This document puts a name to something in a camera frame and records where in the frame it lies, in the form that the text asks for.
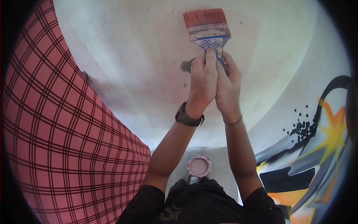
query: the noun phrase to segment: red plaid fabric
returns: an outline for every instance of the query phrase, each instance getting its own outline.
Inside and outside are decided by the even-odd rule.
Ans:
[[[150,151],[84,79],[52,1],[22,30],[4,89],[7,152],[38,219],[115,223],[143,181]]]

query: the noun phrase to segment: orange bristles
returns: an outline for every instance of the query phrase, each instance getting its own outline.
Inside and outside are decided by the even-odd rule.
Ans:
[[[205,9],[183,14],[187,27],[227,23],[223,9]]]

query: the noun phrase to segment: paintbrush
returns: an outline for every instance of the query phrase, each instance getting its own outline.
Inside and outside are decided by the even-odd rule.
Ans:
[[[212,47],[215,50],[216,58],[222,63],[222,49],[231,38],[224,11],[222,9],[205,9],[187,12],[183,16],[190,42],[198,44],[205,52]]]

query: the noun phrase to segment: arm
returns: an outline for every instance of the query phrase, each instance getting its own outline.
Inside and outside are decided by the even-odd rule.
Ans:
[[[218,81],[216,56],[212,48],[192,62],[189,100],[186,114],[199,119],[214,100]],[[142,185],[152,185],[165,193],[170,174],[178,165],[196,127],[176,122],[153,153]]]
[[[217,64],[216,105],[225,121],[229,162],[242,202],[262,183],[256,172],[256,159],[239,108],[241,72],[231,56],[222,52],[224,64]]]

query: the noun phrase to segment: wristwatch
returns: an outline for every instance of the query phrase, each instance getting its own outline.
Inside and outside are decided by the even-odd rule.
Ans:
[[[175,115],[175,120],[177,122],[180,122],[180,123],[183,123],[187,126],[192,126],[192,127],[196,127],[196,126],[199,126],[199,125],[202,125],[203,122],[204,122],[204,115],[202,115],[200,117],[200,119],[193,119],[191,117],[189,117],[186,113],[185,113],[185,106],[187,105],[187,101],[184,102],[178,112],[176,113]]]

